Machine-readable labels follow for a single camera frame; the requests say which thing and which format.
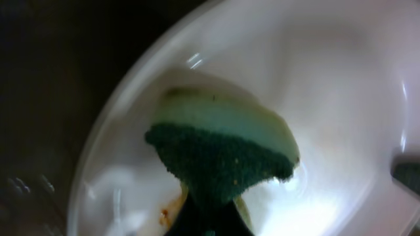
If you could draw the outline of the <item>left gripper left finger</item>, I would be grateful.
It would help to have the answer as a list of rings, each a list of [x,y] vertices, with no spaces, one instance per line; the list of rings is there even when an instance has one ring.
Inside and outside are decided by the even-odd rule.
[[[165,236],[202,236],[206,230],[206,221],[192,196],[188,194],[175,222]]]

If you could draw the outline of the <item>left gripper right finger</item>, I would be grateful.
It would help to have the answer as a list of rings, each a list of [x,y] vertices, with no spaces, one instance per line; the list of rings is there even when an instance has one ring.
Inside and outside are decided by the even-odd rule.
[[[217,212],[213,218],[213,229],[216,236],[253,236],[233,201]]]

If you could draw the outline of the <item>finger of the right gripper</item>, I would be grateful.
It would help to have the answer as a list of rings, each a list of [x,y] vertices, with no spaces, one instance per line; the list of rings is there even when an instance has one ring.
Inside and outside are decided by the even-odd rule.
[[[397,153],[391,163],[390,175],[404,190],[419,196],[419,151]]]

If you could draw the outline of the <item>green scrubbing sponge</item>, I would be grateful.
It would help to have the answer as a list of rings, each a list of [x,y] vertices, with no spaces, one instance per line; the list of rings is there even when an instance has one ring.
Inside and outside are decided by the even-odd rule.
[[[215,235],[213,218],[230,201],[240,213],[235,200],[250,187],[290,179],[301,157],[277,113],[206,88],[165,92],[144,138],[192,196],[207,224],[203,235]]]

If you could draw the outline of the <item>white plate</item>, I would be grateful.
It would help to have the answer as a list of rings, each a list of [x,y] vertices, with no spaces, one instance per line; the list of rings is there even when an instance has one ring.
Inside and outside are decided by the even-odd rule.
[[[294,175],[245,191],[253,235],[412,235],[419,196],[390,175],[419,151],[418,1],[212,1],[154,43],[85,144],[68,235],[165,235],[184,201],[144,141],[159,97],[217,89],[281,115]]]

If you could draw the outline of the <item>brown plastic serving tray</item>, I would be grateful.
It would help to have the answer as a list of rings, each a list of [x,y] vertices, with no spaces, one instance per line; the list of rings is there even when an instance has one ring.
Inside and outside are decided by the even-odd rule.
[[[63,235],[83,145],[122,77],[201,0],[1,2],[1,234]]]

